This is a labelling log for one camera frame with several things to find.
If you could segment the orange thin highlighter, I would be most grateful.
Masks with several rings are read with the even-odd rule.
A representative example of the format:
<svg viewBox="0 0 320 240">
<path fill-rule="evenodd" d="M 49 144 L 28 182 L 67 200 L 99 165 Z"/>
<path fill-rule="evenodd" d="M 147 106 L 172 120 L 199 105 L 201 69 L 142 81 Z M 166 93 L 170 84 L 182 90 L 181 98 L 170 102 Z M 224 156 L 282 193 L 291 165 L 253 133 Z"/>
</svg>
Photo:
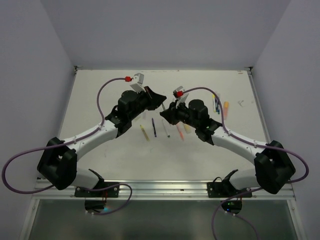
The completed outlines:
<svg viewBox="0 0 320 240">
<path fill-rule="evenodd" d="M 179 124 L 176 125 L 176 128 L 177 128 L 177 131 L 178 131 L 178 133 L 179 133 L 179 136 L 180 136 L 181 140 L 184 141 L 185 138 L 184 138 L 183 132 L 182 132 Z"/>
</svg>

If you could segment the yellow thick highlighter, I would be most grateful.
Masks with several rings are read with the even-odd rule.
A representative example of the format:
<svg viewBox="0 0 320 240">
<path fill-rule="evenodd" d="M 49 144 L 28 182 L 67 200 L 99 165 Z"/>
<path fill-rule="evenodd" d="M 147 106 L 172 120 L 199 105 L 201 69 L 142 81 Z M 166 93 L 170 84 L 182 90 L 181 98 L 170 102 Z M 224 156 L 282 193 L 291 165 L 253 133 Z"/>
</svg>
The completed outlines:
<svg viewBox="0 0 320 240">
<path fill-rule="evenodd" d="M 185 132 L 186 132 L 187 134 L 190 134 L 190 133 L 192 132 L 191 127 L 190 127 L 189 125 L 184 124 L 183 127 L 184 127 Z"/>
</svg>

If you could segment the purple gel pen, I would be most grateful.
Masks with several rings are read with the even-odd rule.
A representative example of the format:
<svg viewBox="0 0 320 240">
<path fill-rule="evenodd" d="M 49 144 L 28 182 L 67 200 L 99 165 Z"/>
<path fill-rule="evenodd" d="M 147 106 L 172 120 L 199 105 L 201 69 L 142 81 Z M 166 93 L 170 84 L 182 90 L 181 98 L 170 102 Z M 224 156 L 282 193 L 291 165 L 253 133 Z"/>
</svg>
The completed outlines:
<svg viewBox="0 0 320 240">
<path fill-rule="evenodd" d="M 151 123 L 152 123 L 153 134 L 154 134 L 154 137 L 156 138 L 157 137 L 157 131 L 156 131 L 155 120 L 154 120 L 153 117 L 151 118 Z"/>
</svg>

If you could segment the yellow thin highlighter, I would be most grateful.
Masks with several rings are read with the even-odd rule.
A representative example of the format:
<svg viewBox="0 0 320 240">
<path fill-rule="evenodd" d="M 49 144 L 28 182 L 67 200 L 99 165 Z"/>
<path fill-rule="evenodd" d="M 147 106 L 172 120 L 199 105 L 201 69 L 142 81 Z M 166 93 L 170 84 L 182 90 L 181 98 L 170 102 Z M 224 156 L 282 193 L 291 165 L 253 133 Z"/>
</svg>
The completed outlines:
<svg viewBox="0 0 320 240">
<path fill-rule="evenodd" d="M 143 135 L 144 135 L 144 137 L 145 137 L 145 139 L 146 139 L 146 141 L 150 141 L 150 139 L 149 139 L 149 136 L 148 136 L 148 134 L 147 134 L 147 132 L 146 132 L 146 130 L 145 130 L 145 128 L 140 124 L 139 125 L 140 126 L 140 129 L 141 129 L 141 131 L 142 131 L 142 133 L 143 133 Z"/>
</svg>

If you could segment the blue green pen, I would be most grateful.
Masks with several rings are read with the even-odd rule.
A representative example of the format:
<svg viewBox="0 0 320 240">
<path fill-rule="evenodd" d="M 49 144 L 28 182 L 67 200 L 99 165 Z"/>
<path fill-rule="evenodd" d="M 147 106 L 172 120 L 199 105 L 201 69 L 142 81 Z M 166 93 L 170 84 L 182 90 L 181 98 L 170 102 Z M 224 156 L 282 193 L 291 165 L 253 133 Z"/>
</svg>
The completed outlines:
<svg viewBox="0 0 320 240">
<path fill-rule="evenodd" d="M 215 101 L 215 111 L 217 112 L 218 115 L 220 115 L 221 114 L 221 110 L 220 110 L 219 101 L 217 100 L 216 97 L 214 98 L 214 101 Z"/>
</svg>

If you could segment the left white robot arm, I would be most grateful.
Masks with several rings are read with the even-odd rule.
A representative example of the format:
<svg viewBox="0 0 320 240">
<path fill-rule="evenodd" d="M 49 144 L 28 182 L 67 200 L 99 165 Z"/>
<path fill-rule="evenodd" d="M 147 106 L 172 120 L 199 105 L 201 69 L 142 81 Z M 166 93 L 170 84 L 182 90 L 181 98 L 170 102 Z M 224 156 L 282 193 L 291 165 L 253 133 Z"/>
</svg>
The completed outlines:
<svg viewBox="0 0 320 240">
<path fill-rule="evenodd" d="M 86 189 L 92 196 L 101 195 L 103 178 L 92 169 L 78 168 L 78 160 L 101 144 L 123 135 L 131 128 L 133 119 L 144 111 L 156 110 L 165 100 L 166 96 L 153 92 L 148 86 L 140 92 L 124 91 L 102 123 L 74 137 L 50 139 L 37 165 L 38 172 L 58 190 L 74 186 Z"/>
</svg>

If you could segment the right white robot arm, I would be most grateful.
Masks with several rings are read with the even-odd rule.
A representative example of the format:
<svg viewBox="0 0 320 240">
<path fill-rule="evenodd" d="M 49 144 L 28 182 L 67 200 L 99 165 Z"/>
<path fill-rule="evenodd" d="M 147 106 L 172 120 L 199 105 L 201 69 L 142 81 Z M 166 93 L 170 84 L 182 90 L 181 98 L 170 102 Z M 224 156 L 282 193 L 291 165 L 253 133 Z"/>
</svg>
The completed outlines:
<svg viewBox="0 0 320 240">
<path fill-rule="evenodd" d="M 248 188 L 262 188 L 275 195 L 296 172 L 279 142 L 264 143 L 243 136 L 232 137 L 230 130 L 210 117 L 202 100 L 195 99 L 189 104 L 172 102 L 160 115 L 171 125 L 179 122 L 189 125 L 201 141 L 227 149 L 254 166 L 247 170 L 235 169 L 213 185 L 216 193 L 224 197 L 235 196 Z"/>
</svg>

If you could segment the orange thick highlighter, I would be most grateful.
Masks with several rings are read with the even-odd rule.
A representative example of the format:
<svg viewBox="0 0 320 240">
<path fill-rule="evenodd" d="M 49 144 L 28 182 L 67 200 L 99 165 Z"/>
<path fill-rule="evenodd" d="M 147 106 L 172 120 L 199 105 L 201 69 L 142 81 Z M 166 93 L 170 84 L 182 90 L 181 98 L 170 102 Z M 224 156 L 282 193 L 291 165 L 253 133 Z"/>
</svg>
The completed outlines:
<svg viewBox="0 0 320 240">
<path fill-rule="evenodd" d="M 228 110 L 229 110 L 229 102 L 225 101 L 223 103 L 223 117 L 226 119 L 228 116 Z"/>
</svg>

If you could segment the aluminium rail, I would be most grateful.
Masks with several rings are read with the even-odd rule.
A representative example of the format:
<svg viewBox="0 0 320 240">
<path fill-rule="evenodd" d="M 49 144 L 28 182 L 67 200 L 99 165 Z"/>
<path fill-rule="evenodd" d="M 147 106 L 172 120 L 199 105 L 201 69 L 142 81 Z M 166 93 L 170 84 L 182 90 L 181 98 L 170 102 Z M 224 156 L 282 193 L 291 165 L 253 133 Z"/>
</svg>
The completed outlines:
<svg viewBox="0 0 320 240">
<path fill-rule="evenodd" d="M 208 180 L 120 180 L 131 186 L 132 200 L 210 200 L 207 191 Z M 76 200 L 76 188 L 69 186 L 64 190 L 50 188 L 32 195 L 34 199 Z M 295 194 L 290 184 L 285 185 L 277 194 L 265 190 L 252 193 L 252 197 L 243 197 L 244 201 L 287 201 L 294 200 Z"/>
</svg>

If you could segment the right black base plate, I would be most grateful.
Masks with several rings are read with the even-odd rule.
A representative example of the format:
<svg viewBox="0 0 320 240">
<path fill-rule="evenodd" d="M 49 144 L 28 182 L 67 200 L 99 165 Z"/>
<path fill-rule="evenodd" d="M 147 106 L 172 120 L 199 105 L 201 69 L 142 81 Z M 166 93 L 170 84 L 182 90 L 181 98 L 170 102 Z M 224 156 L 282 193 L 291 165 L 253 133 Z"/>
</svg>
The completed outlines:
<svg viewBox="0 0 320 240">
<path fill-rule="evenodd" d="M 206 183 L 207 195 L 209 198 L 229 198 L 238 194 L 240 197 L 251 198 L 253 195 L 249 193 L 246 188 L 235 189 L 230 183 L 223 183 L 220 181 L 210 181 Z"/>
</svg>

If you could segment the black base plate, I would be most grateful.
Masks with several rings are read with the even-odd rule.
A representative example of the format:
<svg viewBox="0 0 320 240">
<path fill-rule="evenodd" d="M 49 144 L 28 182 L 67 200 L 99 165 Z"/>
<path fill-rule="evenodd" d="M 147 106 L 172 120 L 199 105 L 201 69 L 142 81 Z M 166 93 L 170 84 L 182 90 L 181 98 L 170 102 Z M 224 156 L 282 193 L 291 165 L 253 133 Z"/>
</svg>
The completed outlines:
<svg viewBox="0 0 320 240">
<path fill-rule="evenodd" d="M 74 192 L 76 198 L 117 198 L 119 196 L 120 183 L 101 181 L 93 189 L 77 187 Z"/>
<path fill-rule="evenodd" d="M 249 193 L 246 188 L 235 189 L 230 183 L 223 183 L 220 181 L 210 181 L 206 183 L 207 195 L 209 198 L 229 198 L 238 194 L 240 197 L 251 198 L 253 195 Z"/>
</svg>

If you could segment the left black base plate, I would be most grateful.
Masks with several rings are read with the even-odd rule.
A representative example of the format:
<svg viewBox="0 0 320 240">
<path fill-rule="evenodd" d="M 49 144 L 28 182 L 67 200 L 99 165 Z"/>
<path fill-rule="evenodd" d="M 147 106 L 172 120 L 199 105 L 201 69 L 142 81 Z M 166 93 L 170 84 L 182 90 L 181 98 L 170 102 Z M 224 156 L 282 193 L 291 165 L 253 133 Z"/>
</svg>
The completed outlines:
<svg viewBox="0 0 320 240">
<path fill-rule="evenodd" d="M 117 198 L 119 196 L 120 183 L 101 181 L 93 189 L 77 187 L 74 192 L 76 198 Z"/>
</svg>

